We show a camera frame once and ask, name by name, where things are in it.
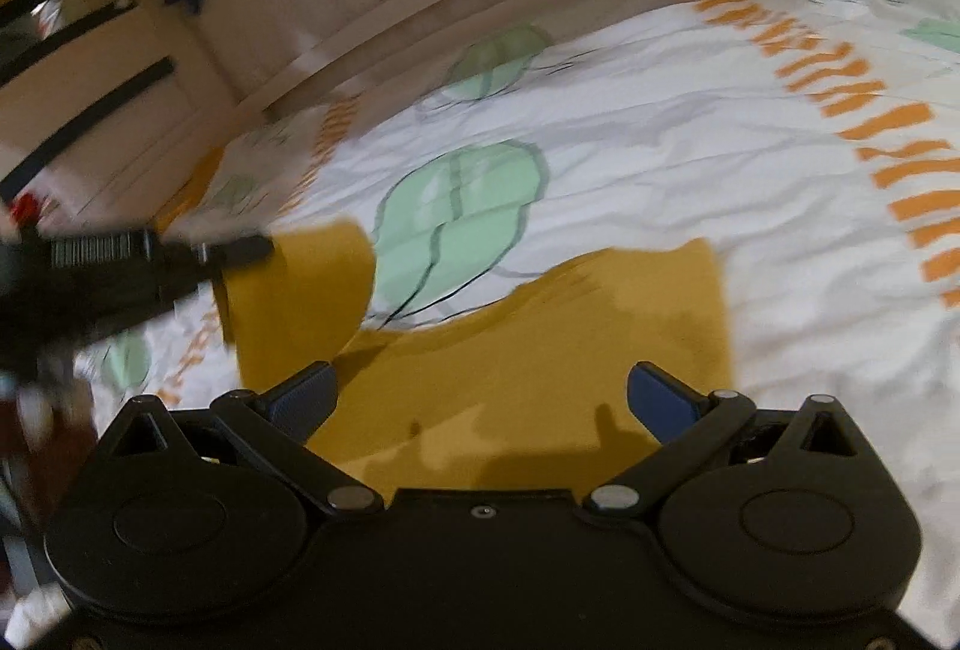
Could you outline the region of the mustard yellow knit sweater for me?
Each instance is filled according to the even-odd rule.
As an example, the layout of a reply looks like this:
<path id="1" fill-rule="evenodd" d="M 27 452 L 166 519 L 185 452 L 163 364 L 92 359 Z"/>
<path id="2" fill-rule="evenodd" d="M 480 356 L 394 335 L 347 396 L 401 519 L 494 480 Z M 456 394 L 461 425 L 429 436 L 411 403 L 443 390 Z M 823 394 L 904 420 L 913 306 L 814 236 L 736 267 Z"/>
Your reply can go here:
<path id="1" fill-rule="evenodd" d="M 586 494 L 654 450 L 626 406 L 649 361 L 700 390 L 732 382 L 711 247 L 606 248 L 436 327 L 368 330 L 374 251 L 338 221 L 278 237 L 217 294 L 245 388 L 335 370 L 334 414 L 309 448 L 382 494 L 400 487 Z"/>

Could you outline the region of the patterned pillow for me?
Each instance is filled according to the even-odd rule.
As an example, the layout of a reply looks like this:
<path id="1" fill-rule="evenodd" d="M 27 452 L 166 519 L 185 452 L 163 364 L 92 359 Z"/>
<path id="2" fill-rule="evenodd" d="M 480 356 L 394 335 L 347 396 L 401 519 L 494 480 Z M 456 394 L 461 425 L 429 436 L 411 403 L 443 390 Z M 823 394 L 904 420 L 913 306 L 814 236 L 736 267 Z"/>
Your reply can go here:
<path id="1" fill-rule="evenodd" d="M 197 164 L 156 226 L 167 239 L 256 232 L 298 206 L 347 138 L 356 97 L 309 107 L 236 136 Z"/>

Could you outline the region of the white drawer cabinet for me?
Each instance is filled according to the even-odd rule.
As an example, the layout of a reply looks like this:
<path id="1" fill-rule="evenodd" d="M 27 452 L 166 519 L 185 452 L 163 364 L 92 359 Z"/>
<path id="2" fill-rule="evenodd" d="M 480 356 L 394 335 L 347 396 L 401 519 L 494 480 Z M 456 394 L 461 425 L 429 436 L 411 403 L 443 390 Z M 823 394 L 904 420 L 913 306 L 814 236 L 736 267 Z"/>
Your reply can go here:
<path id="1" fill-rule="evenodd" d="M 226 79 L 174 8 L 98 11 L 2 83 L 2 201 L 70 223 L 155 218 L 231 134 Z"/>

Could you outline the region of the white patterned duvet cover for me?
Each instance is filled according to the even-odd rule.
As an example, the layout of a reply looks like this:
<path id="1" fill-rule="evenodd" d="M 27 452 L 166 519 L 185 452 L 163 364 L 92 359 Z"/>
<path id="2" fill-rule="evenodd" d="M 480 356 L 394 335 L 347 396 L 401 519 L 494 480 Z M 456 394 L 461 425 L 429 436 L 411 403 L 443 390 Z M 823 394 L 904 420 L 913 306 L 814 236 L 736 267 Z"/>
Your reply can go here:
<path id="1" fill-rule="evenodd" d="M 436 327 L 586 253 L 701 240 L 729 387 L 835 396 L 910 499 L 903 614 L 958 639 L 958 0 L 589 0 L 357 97 L 308 195 L 350 221 L 368 330 Z M 215 297 L 80 357 L 106 427 L 133 396 L 244 387 Z"/>

